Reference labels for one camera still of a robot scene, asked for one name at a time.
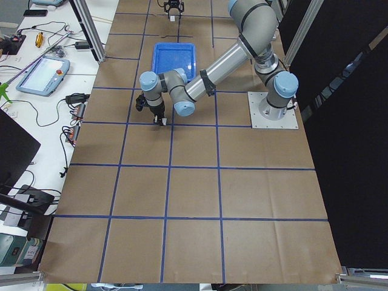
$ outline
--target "sticker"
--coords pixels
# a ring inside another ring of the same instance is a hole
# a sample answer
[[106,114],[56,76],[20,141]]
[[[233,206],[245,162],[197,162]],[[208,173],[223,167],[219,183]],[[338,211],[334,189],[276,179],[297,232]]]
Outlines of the sticker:
[[37,251],[38,246],[29,246],[27,252],[24,255],[24,259],[33,259]]

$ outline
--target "yellow screwdriver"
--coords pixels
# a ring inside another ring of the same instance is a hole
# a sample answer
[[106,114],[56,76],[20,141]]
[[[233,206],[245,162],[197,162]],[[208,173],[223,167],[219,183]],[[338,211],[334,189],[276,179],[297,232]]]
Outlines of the yellow screwdriver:
[[42,43],[43,43],[43,32],[39,32],[38,35],[36,36],[35,46],[37,48],[40,48]]

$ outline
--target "green object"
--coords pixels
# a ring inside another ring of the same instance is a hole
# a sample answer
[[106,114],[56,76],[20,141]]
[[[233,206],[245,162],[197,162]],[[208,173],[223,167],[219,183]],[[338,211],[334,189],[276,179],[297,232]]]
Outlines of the green object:
[[39,238],[0,233],[0,266],[20,267],[34,263],[42,247]]
[[9,103],[12,103],[12,101],[7,96],[7,92],[5,91],[7,88],[8,88],[7,83],[3,83],[0,85],[0,99],[1,97],[4,97]]

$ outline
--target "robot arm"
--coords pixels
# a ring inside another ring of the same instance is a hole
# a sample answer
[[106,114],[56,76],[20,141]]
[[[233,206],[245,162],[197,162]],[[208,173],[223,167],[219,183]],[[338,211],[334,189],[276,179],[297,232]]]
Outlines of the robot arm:
[[282,117],[289,99],[296,93],[298,80],[279,67],[278,58],[273,53],[270,42],[278,24],[275,12],[265,0],[230,0],[229,13],[240,31],[234,45],[188,84],[183,69],[159,75],[143,73],[140,83],[144,95],[137,99],[138,110],[143,106],[150,107],[156,123],[161,124],[164,118],[161,93],[168,92],[177,114],[189,116],[195,111],[195,102],[205,93],[213,95],[217,84],[248,59],[255,58],[255,71],[270,91],[266,104],[262,106],[263,116],[269,119]]

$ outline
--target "yellow object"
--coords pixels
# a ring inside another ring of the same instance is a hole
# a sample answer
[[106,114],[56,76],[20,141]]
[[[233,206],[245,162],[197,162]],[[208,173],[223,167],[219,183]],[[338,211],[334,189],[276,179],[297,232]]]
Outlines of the yellow object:
[[43,43],[43,32],[39,32],[38,35],[36,36],[36,40],[35,40],[35,46],[36,47],[41,47]]
[[[85,291],[87,284],[66,284],[70,288],[77,291]],[[62,284],[46,284],[45,291],[70,291],[70,289],[66,288]]]

